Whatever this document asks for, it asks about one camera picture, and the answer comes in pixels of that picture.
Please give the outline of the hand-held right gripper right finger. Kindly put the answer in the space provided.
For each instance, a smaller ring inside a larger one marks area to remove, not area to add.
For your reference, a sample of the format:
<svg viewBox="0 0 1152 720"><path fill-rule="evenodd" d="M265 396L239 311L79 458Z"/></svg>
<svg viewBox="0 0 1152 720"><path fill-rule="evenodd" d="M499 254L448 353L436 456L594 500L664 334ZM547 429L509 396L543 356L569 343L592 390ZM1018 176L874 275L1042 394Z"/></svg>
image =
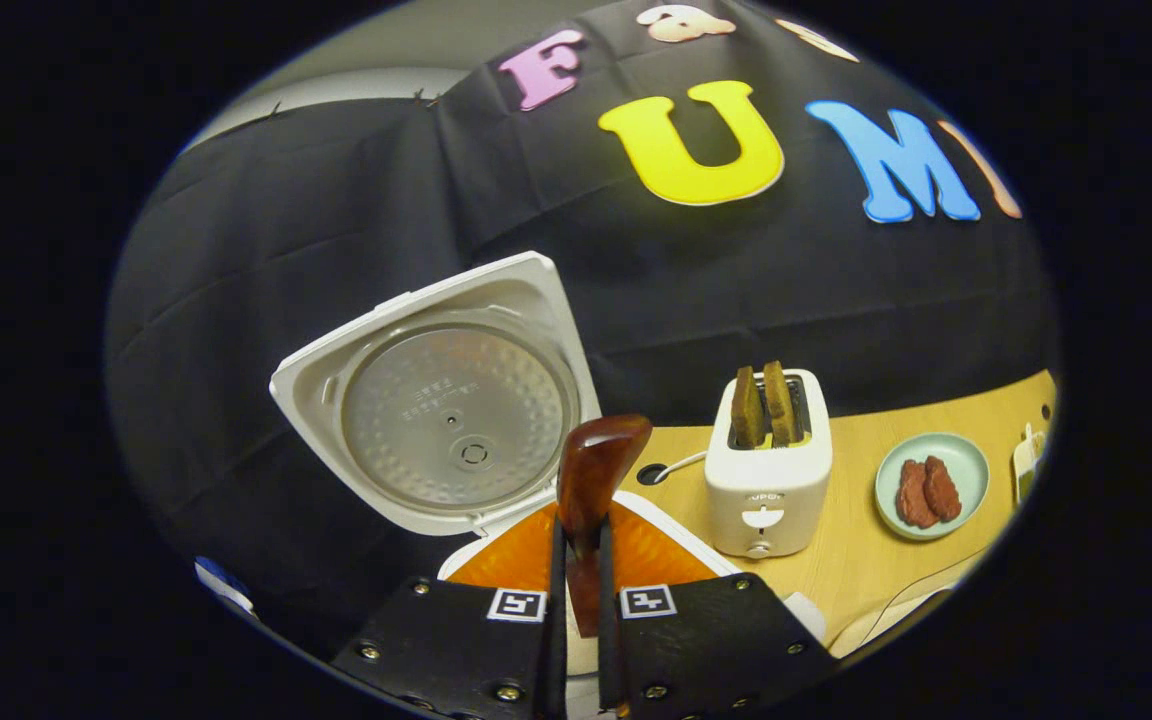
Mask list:
<svg viewBox="0 0 1152 720"><path fill-rule="evenodd" d="M612 509L596 646L605 719L745 719L835 669L805 594L776 593L653 502Z"/></svg>

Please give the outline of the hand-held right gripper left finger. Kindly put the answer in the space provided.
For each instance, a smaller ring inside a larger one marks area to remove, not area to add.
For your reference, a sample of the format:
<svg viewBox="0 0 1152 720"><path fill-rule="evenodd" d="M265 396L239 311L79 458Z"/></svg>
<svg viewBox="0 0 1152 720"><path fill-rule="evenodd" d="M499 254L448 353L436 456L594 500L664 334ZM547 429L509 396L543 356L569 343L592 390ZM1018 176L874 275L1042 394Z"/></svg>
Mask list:
<svg viewBox="0 0 1152 720"><path fill-rule="evenodd" d="M414 714L563 719L563 559L548 503L448 578L402 579L329 665Z"/></svg>

